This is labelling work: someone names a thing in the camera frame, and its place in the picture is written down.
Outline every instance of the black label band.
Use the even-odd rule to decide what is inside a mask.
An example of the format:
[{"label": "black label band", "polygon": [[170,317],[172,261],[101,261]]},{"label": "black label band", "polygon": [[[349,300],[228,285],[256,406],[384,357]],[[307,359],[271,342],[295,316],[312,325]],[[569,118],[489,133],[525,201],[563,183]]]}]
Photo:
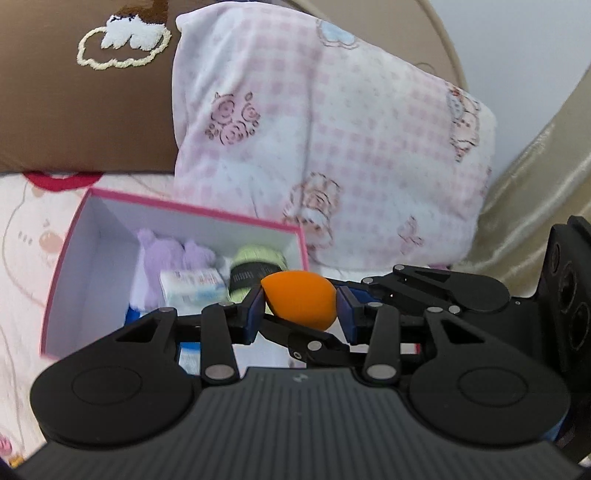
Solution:
[{"label": "black label band", "polygon": [[243,288],[252,288],[267,275],[280,272],[278,265],[267,262],[248,262],[230,270],[230,294]]}]

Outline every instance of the pink box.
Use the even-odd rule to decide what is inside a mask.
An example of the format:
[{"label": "pink box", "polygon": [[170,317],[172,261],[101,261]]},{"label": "pink box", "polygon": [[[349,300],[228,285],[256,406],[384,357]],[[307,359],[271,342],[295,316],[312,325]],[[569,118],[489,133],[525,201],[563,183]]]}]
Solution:
[{"label": "pink box", "polygon": [[141,228],[181,243],[195,240],[224,258],[244,245],[266,245],[283,253],[290,270],[308,270],[298,227],[91,188],[57,261],[41,331],[42,355],[62,358],[123,326]]}]

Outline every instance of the camera lens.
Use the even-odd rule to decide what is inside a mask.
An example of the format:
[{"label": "camera lens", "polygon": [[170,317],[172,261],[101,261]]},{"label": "camera lens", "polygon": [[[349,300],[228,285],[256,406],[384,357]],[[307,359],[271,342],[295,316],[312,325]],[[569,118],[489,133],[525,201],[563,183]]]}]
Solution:
[{"label": "camera lens", "polygon": [[550,255],[550,272],[554,275],[558,271],[560,265],[560,245],[554,244],[552,253]]},{"label": "camera lens", "polygon": [[562,312],[568,311],[573,302],[574,294],[577,290],[577,278],[574,275],[573,267],[569,262],[562,273],[558,283],[558,301]]},{"label": "camera lens", "polygon": [[576,352],[579,350],[587,338],[589,333],[589,307],[586,303],[582,303],[577,307],[573,318],[570,320],[569,339],[570,347]]}]

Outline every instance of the cartoon print fabric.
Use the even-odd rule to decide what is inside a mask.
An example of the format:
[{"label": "cartoon print fabric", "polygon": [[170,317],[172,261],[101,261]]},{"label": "cartoon print fabric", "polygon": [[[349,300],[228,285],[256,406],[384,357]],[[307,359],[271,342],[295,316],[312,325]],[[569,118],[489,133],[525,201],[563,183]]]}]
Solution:
[{"label": "cartoon print fabric", "polygon": [[222,2],[177,26],[181,200],[299,223],[328,267],[451,264],[468,252],[494,150],[482,103],[290,9]]}]

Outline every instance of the white wall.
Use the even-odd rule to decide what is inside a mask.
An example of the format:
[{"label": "white wall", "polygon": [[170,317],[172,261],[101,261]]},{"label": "white wall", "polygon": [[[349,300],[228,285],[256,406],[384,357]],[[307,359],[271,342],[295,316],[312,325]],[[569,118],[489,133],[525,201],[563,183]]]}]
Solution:
[{"label": "white wall", "polygon": [[456,47],[470,92],[497,117],[496,179],[591,63],[591,0],[430,1]]}]

